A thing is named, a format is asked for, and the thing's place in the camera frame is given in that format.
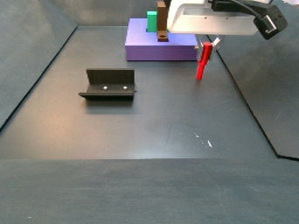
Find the gray wall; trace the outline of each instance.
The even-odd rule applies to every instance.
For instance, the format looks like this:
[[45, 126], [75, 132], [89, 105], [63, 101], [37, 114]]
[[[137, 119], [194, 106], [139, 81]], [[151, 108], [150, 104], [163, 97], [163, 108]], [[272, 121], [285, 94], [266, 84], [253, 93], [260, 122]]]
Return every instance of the gray wall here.
[[299, 158], [299, 10], [276, 4], [288, 29], [269, 41], [227, 37], [219, 53], [277, 153]]
[[0, 128], [77, 24], [49, 0], [0, 1]]
[[51, 0], [79, 25], [127, 25], [130, 18], [146, 18], [157, 0]]

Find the purple box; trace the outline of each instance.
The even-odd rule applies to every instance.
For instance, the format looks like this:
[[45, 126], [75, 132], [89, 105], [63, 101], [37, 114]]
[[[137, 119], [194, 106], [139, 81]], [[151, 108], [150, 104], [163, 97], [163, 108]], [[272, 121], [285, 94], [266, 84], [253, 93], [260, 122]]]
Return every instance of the purple box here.
[[197, 60], [195, 35], [169, 32], [170, 42], [158, 42], [157, 33], [146, 32], [146, 27], [146, 18], [130, 19], [126, 35], [127, 60]]

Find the gray table surface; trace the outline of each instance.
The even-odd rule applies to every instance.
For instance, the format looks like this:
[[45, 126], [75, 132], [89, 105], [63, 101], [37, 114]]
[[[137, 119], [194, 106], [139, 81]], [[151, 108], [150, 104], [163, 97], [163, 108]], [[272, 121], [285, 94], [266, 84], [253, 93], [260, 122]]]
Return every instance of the gray table surface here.
[[[126, 27], [81, 27], [0, 133], [2, 158], [276, 158], [218, 57], [126, 60]], [[87, 68], [134, 68], [134, 102], [90, 102]]]
[[299, 164], [226, 159], [0, 161], [3, 223], [297, 224]]

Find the green block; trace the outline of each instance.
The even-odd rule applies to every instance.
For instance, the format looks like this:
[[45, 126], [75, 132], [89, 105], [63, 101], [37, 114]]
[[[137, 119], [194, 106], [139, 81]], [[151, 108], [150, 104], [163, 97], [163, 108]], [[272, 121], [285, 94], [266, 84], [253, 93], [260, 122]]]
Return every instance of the green block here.
[[157, 11], [147, 12], [147, 32], [157, 32]]

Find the black bracket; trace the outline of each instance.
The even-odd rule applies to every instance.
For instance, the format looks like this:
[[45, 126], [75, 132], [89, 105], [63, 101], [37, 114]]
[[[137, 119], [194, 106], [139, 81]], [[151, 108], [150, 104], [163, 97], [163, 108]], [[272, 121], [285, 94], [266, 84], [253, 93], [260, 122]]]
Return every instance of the black bracket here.
[[90, 68], [89, 74], [89, 91], [79, 93], [87, 99], [103, 98], [131, 98], [135, 97], [135, 70], [130, 68]]

